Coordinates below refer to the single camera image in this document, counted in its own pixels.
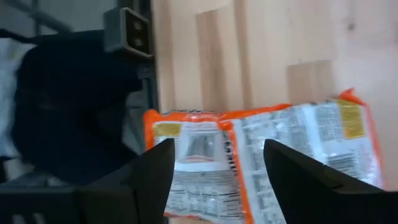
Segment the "black metal table frame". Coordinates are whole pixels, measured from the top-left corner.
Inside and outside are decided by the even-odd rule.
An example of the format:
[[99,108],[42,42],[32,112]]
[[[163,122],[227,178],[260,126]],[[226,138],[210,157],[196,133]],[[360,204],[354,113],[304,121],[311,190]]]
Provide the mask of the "black metal table frame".
[[[129,7],[145,17],[152,29],[152,15],[150,0],[117,0],[118,7]],[[152,49],[153,35],[151,30]],[[156,74],[155,74],[155,60],[152,58],[140,58],[133,56],[133,60],[137,64],[137,77],[141,82],[141,89],[132,92],[126,102],[127,108],[127,122],[128,130],[124,134],[124,140],[139,150],[145,149],[144,140],[144,113],[149,109],[158,108]]]

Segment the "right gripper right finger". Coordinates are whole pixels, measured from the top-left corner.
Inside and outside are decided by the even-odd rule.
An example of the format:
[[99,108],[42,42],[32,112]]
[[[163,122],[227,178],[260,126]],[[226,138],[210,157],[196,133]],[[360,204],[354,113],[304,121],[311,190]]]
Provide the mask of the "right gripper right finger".
[[266,139],[267,175],[287,224],[398,224],[398,192]]

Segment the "black bulky object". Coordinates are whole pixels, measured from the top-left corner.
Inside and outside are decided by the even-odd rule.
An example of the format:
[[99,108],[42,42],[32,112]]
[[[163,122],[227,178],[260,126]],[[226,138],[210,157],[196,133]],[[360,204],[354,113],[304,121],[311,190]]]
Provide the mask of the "black bulky object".
[[85,185],[135,158],[122,139],[136,64],[108,53],[100,30],[33,40],[17,69],[11,137],[23,159]]

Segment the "orange Maruchan ramen pack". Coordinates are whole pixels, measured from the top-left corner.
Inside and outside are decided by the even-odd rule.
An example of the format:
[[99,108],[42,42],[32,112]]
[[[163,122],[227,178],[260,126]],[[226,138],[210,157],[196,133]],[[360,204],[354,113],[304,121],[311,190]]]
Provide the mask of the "orange Maruchan ramen pack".
[[384,186],[371,110],[353,89],[319,103],[230,111],[220,116],[218,126],[226,135],[238,177],[244,224],[286,224],[264,163],[266,139],[368,184]]
[[165,214],[244,224],[236,168],[218,115],[148,110],[143,121],[147,149],[166,139],[175,143],[174,177]]

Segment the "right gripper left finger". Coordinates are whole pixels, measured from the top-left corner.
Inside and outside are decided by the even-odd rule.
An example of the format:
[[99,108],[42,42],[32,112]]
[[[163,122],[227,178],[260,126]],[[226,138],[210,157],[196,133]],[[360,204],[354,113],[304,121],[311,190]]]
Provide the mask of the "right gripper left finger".
[[0,184],[0,224],[164,224],[174,165],[165,139],[84,186],[45,186],[32,172]]

